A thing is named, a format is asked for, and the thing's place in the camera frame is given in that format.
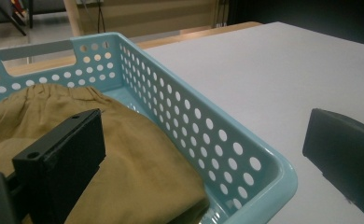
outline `basket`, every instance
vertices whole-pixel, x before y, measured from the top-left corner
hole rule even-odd
[[[2,60],[73,49],[76,63],[24,76]],[[118,33],[0,49],[0,101],[35,83],[93,86],[155,122],[200,173],[204,223],[266,223],[295,194],[291,164],[189,84]]]

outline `table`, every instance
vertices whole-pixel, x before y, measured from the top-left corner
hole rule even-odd
[[[139,46],[294,165],[298,191],[270,223],[364,224],[364,214],[301,154],[312,108],[364,123],[364,45],[279,22],[258,25]],[[23,74],[73,61],[63,58],[10,71]]]

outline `folded fabric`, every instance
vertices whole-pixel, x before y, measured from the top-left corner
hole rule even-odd
[[[106,157],[66,223],[198,223],[208,207],[198,173],[151,120],[91,87],[38,84],[0,102],[0,172],[70,116],[100,108]]]

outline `light blue plastic basket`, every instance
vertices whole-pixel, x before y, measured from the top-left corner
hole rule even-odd
[[[66,49],[77,58],[66,67],[12,77],[2,64]],[[0,100],[35,83],[94,86],[153,120],[205,182],[211,207],[202,223],[266,223],[296,192],[280,153],[120,34],[0,49]]]

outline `white table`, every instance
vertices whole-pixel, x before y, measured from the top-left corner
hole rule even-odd
[[[364,224],[301,153],[313,108],[364,123],[364,45],[276,22],[147,52],[294,165],[298,191],[270,223]]]

